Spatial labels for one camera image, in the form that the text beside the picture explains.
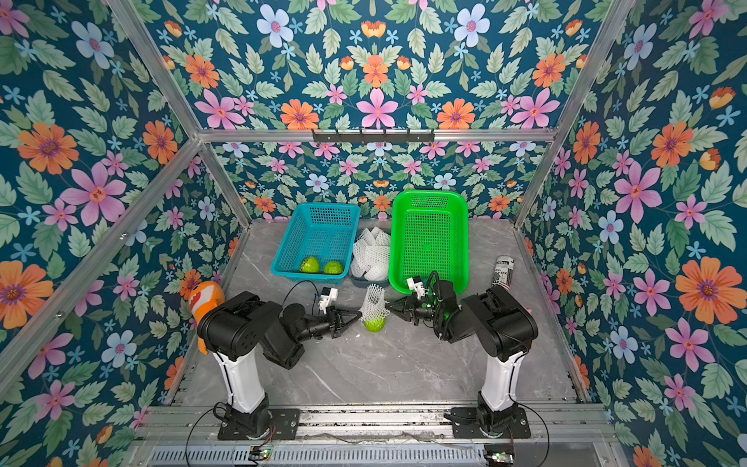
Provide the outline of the white foam net sleeve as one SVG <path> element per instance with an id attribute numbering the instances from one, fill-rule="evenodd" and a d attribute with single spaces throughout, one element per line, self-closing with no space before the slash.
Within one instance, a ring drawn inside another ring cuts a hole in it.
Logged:
<path id="1" fill-rule="evenodd" d="M 389 311 L 386 308 L 385 290 L 379 286 L 371 285 L 367 289 L 360 311 L 363 322 L 381 317 L 386 318 L 389 315 Z"/>

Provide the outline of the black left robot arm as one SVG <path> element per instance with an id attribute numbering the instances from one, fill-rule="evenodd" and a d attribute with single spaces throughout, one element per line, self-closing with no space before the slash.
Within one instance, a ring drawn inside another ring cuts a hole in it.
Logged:
<path id="1" fill-rule="evenodd" d="M 278 423 L 260 381 L 258 354 L 290 370 L 305 353 L 304 342 L 342 336 L 362 313 L 336 307 L 337 294 L 336 289 L 325 288 L 317 300 L 321 313 L 311 314 L 301 304 L 266 302 L 251 292 L 228 300 L 221 286 L 212 282 L 193 291 L 189 307 L 196 319 L 198 346 L 213 355 L 227 389 L 227 407 L 218 414 L 221 440 L 272 434 Z"/>

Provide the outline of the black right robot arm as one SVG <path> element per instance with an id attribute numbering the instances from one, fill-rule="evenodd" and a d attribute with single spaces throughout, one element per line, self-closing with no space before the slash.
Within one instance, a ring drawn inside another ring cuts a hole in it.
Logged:
<path id="1" fill-rule="evenodd" d="M 532 313 L 503 285 L 482 294 L 458 299 L 452 282 L 436 277 L 409 280 L 410 295 L 385 306 L 413 325 L 427 323 L 436 338 L 449 344 L 478 338 L 486 353 L 486 377 L 474 411 L 452 409 L 445 418 L 454 434 L 465 437 L 469 428 L 498 438 L 521 423 L 525 411 L 517 400 L 517 381 L 539 329 Z"/>

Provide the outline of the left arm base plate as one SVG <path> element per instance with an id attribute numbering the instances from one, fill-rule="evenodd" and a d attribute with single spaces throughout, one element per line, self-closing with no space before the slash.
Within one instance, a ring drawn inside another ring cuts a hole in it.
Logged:
<path id="1" fill-rule="evenodd" d="M 294 440 L 300 426 L 298 409 L 258 408 L 252 413 L 242 413 L 229 408 L 222 416 L 217 438 L 220 441 L 274 441 Z"/>

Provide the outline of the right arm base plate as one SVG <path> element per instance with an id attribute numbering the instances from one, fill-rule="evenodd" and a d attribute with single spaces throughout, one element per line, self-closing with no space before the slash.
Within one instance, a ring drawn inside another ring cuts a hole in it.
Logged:
<path id="1" fill-rule="evenodd" d="M 444 413 L 455 439 L 529 439 L 531 431 L 526 412 L 518 404 L 503 411 L 487 406 L 454 407 Z"/>

